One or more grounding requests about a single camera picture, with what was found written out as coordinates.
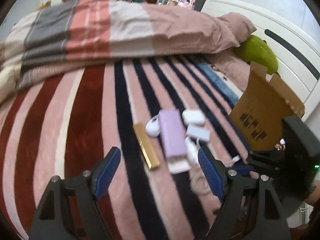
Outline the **person's hand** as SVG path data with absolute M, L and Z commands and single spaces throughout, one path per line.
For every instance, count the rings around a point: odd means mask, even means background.
M 320 198 L 320 181 L 313 181 L 313 191 L 309 194 L 308 198 L 306 198 L 305 202 L 308 205 L 314 206 Z

